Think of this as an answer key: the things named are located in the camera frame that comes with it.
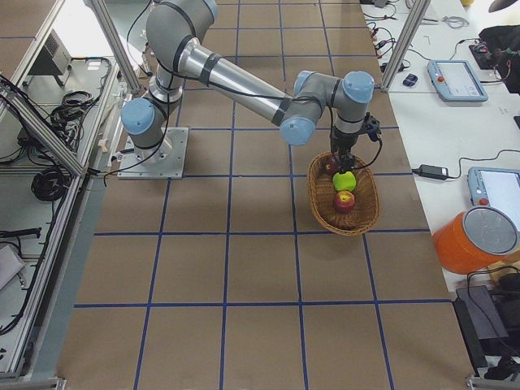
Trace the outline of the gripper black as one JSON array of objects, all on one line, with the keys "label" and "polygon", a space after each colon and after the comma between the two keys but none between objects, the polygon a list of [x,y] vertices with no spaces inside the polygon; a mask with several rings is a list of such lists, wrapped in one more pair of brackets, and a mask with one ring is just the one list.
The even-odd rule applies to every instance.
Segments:
[{"label": "gripper black", "polygon": [[338,128],[333,128],[330,133],[331,163],[335,170],[342,173],[353,170],[356,158],[352,154],[352,148],[358,141],[357,133],[345,133]]}]

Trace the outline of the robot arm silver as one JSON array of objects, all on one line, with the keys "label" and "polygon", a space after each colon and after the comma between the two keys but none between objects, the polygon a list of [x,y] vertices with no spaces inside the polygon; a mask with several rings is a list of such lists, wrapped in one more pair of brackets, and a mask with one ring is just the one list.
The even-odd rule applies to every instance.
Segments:
[{"label": "robot arm silver", "polygon": [[146,36],[158,61],[148,91],[121,110],[123,127],[135,150],[160,154],[166,143],[163,125],[179,104],[185,79],[195,80],[241,104],[279,128],[290,145],[309,141],[325,110],[336,113],[331,153],[340,172],[360,169],[352,154],[358,137],[378,144],[379,121],[367,110],[375,82],[364,71],[342,78],[301,71],[289,95],[202,45],[215,22],[214,1],[161,1],[146,20]]}]

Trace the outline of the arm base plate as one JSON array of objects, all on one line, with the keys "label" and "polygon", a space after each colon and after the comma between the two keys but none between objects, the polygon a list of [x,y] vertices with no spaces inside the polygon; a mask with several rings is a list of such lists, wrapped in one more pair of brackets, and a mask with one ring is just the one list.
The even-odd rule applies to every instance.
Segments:
[{"label": "arm base plate", "polygon": [[133,149],[121,158],[117,176],[124,180],[179,180],[184,174],[184,162],[189,138],[189,128],[171,128],[158,151],[135,148],[130,136],[126,147]]}]

